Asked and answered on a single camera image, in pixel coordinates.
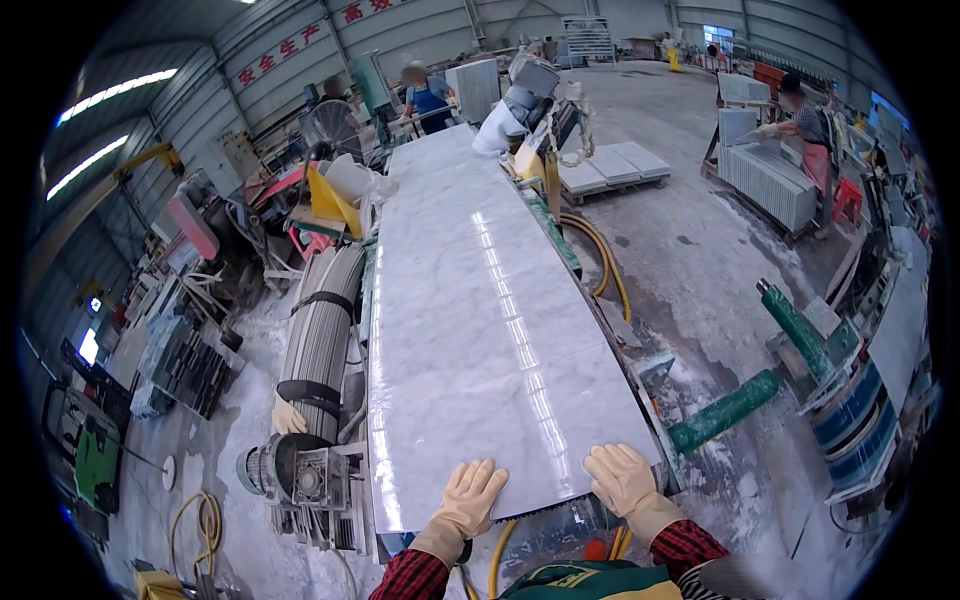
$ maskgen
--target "green cylinder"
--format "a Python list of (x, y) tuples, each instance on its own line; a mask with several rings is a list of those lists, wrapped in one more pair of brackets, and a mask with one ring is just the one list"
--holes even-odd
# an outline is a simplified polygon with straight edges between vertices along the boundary
[(824, 338), (804, 315), (797, 312), (776, 285), (771, 285), (763, 294), (762, 302), (783, 333), (797, 347), (813, 378), (817, 383), (822, 383), (832, 371), (824, 352)]
[(757, 373), (736, 391), (723, 396), (684, 422), (667, 429), (674, 448), (686, 454), (741, 422), (770, 400), (780, 388), (769, 369)]

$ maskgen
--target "black strap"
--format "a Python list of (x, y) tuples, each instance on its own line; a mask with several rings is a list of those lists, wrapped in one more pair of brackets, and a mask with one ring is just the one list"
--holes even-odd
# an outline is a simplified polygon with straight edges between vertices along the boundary
[(276, 385), (276, 392), (287, 402), (304, 402), (340, 418), (340, 392), (309, 379), (288, 379)]
[(353, 302), (347, 300), (340, 294), (335, 292), (314, 292), (310, 296), (307, 296), (303, 300), (294, 304), (294, 307), (290, 309), (290, 316), (293, 317), (294, 313), (313, 302), (332, 302), (337, 306), (340, 306), (347, 311), (347, 316), (350, 317), (350, 324), (353, 324)]

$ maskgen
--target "green apron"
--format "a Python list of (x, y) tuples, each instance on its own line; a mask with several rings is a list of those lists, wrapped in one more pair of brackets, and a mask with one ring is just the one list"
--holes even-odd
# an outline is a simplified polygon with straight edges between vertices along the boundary
[(666, 566), (630, 561), (554, 561), (525, 573), (500, 596), (510, 600), (681, 600)]

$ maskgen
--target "yellow cable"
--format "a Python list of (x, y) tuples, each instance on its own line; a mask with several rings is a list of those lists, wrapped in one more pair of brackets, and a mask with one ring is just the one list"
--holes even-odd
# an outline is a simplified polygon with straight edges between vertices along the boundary
[(620, 541), (620, 549), (616, 553), (616, 559), (619, 561), (623, 560), (623, 557), (627, 556), (627, 546), (630, 545), (630, 540), (634, 537), (634, 531), (627, 528), (626, 535), (623, 536), (623, 540)]
[(467, 579), (467, 573), (464, 571), (464, 566), (462, 564), (458, 564), (457, 568), (453, 570), (455, 570), (460, 579), (463, 580), (464, 589), (467, 590), (467, 596), (469, 596), (469, 600), (480, 600), (480, 596), (477, 595), (476, 589), (473, 589), (473, 584), (471, 584), (470, 580)]
[(507, 546), (507, 540), (510, 538), (510, 533), (514, 531), (516, 527), (516, 520), (512, 520), (507, 523), (507, 526), (503, 529), (503, 533), (500, 534), (500, 541), (496, 543), (496, 548), (493, 550), (493, 556), (490, 559), (490, 577), (487, 581), (487, 594), (490, 597), (490, 600), (496, 600), (496, 572), (500, 567), (500, 557), (503, 556), (503, 549)]
[(617, 527), (613, 530), (613, 542), (610, 544), (610, 553), (607, 555), (607, 560), (612, 561), (616, 557), (616, 553), (620, 550), (620, 536), (623, 535), (623, 527)]
[(597, 231), (596, 228), (593, 225), (591, 225), (589, 221), (585, 219), (581, 219), (576, 215), (564, 213), (560, 215), (560, 221), (561, 223), (569, 223), (571, 225), (573, 223), (579, 223), (585, 226), (586, 228), (588, 228), (593, 233), (593, 235), (596, 236), (595, 241), (599, 243), (600, 252), (606, 253), (607, 260), (610, 263), (611, 271), (613, 272), (613, 281), (616, 282), (616, 287), (620, 291), (620, 300), (623, 302), (623, 319), (624, 321), (629, 323), (633, 314), (630, 310), (630, 300), (627, 299), (627, 289), (623, 286), (623, 280), (620, 278), (620, 273), (616, 269), (616, 263), (613, 262), (613, 252), (611, 252), (610, 246), (607, 244), (607, 241), (603, 239), (603, 236), (600, 234), (600, 232)]
[[(220, 547), (220, 537), (223, 533), (223, 522), (220, 516), (220, 504), (217, 502), (217, 499), (213, 495), (206, 492), (197, 492), (190, 496), (190, 499), (183, 503), (183, 506), (177, 511), (177, 516), (174, 517), (174, 524), (170, 527), (170, 562), (174, 566), (174, 577), (177, 579), (180, 578), (177, 573), (177, 558), (174, 555), (174, 535), (177, 533), (177, 523), (180, 522), (180, 517), (183, 515), (183, 511), (191, 502), (200, 498), (200, 504), (197, 507), (197, 527), (200, 530), (200, 533), (204, 535), (206, 541), (206, 552), (197, 557), (193, 562), (193, 579), (194, 581), (200, 580), (200, 563), (206, 561), (206, 574), (213, 575), (213, 553), (217, 551), (217, 548)], [(208, 513), (204, 515), (204, 509), (209, 509)]]
[(603, 252), (603, 247), (600, 245), (600, 240), (593, 235), (592, 231), (576, 221), (565, 221), (563, 218), (561, 218), (561, 222), (585, 233), (588, 238), (593, 240), (593, 244), (597, 247), (597, 251), (600, 252), (600, 258), (603, 259), (603, 279), (601, 279), (600, 285), (597, 286), (597, 289), (593, 290), (593, 296), (596, 298), (597, 296), (603, 294), (603, 291), (607, 289), (607, 281), (610, 278), (610, 261), (607, 259), (607, 253)]

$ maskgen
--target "blue apron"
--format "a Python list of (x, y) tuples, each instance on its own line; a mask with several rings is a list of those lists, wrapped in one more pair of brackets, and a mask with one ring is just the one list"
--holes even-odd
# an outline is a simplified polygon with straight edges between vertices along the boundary
[[(423, 86), (423, 91), (417, 91), (414, 89), (414, 106), (417, 107), (417, 113), (425, 114), (431, 110), (443, 108), (447, 106), (447, 103), (434, 96), (433, 92), (430, 91), (430, 85), (425, 84)], [(446, 119), (450, 118), (450, 116), (451, 115), (449, 111), (441, 112), (440, 114), (435, 114), (425, 119), (421, 119), (420, 126), (423, 127), (423, 132), (427, 135), (430, 133), (441, 132), (446, 129)]]

